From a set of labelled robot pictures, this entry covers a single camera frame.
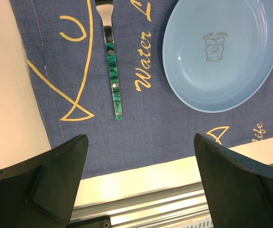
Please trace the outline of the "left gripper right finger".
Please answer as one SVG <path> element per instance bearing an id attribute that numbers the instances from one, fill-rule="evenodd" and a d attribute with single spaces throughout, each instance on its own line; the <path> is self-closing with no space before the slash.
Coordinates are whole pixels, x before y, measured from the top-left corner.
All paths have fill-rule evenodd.
<path id="1" fill-rule="evenodd" d="M 273 166 L 197 133 L 194 149 L 215 228 L 273 228 Z"/>

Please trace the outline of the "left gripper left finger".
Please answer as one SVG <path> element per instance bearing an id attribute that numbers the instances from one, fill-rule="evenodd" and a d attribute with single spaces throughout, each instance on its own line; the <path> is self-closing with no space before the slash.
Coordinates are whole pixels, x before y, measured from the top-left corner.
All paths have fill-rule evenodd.
<path id="1" fill-rule="evenodd" d="M 64 228 L 69 224 L 88 151 L 78 135 L 58 147 L 0 169 L 0 228 Z"/>

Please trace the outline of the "light blue plate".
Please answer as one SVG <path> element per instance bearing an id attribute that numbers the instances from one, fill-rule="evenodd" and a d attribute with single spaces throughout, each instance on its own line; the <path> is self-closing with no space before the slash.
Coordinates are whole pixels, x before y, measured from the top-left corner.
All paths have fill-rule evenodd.
<path id="1" fill-rule="evenodd" d="M 205 113 L 241 105 L 273 68 L 273 0 L 180 0 L 162 56 L 168 83 L 185 105 Z"/>

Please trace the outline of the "blue fish-print placemat cloth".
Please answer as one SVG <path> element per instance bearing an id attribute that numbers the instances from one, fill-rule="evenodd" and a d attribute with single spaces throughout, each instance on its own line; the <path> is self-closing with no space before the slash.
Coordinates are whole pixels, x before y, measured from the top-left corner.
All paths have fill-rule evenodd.
<path id="1" fill-rule="evenodd" d="M 82 178 L 194 156 L 196 133 L 226 147 L 273 138 L 273 70 L 245 103 L 202 113 L 182 103 L 163 69 L 175 0 L 116 0 L 113 34 L 123 119 L 115 119 L 100 16 L 92 0 L 12 0 L 51 147 L 86 134 Z"/>

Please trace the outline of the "green-handled fork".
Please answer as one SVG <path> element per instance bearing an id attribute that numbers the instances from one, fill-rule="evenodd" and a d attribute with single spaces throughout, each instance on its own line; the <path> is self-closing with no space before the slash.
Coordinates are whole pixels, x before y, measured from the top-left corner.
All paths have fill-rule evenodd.
<path id="1" fill-rule="evenodd" d="M 115 119 L 120 121 L 123 119 L 123 111 L 112 28 L 112 14 L 114 4 L 112 0 L 95 0 L 95 6 L 103 25 Z"/>

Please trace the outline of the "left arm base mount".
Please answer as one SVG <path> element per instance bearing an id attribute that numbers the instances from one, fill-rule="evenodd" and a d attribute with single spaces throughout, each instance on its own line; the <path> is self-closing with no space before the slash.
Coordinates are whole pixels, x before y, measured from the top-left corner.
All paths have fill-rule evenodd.
<path id="1" fill-rule="evenodd" d="M 109 216 L 102 216 L 98 218 L 73 222 L 65 226 L 65 228 L 112 228 L 112 225 Z"/>

